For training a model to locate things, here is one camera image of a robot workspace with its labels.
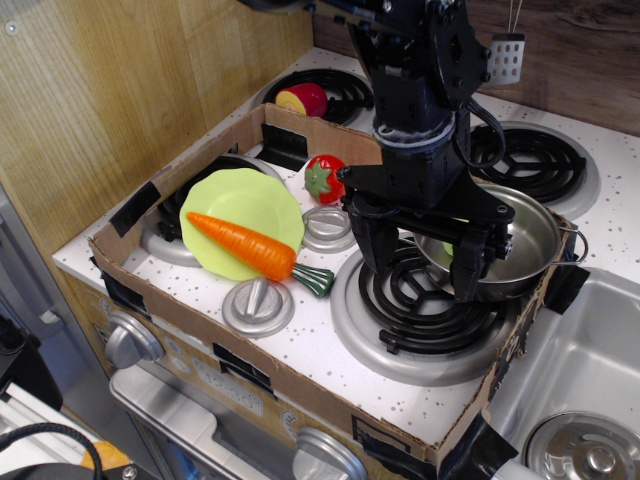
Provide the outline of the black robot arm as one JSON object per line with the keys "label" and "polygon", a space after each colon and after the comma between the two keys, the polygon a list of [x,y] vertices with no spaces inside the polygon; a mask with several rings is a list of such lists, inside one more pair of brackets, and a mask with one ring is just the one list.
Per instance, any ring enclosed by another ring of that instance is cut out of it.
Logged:
{"label": "black robot arm", "polygon": [[514,210],[471,177],[470,120],[496,120],[474,99],[489,78],[489,50],[461,1],[255,1],[345,24],[374,96],[377,165],[344,167],[343,206],[366,264],[384,271],[401,230],[453,247],[450,282],[470,302],[489,266],[511,249]]}

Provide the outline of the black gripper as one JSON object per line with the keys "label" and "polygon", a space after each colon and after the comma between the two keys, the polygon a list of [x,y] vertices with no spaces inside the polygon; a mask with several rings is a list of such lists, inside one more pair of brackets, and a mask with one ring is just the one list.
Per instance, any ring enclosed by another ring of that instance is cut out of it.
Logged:
{"label": "black gripper", "polygon": [[413,134],[377,128],[374,138],[380,163],[337,173],[365,263],[384,273],[402,229],[451,242],[454,297],[473,301],[488,264],[506,259],[512,249],[508,226],[515,212],[472,179],[469,128]]}

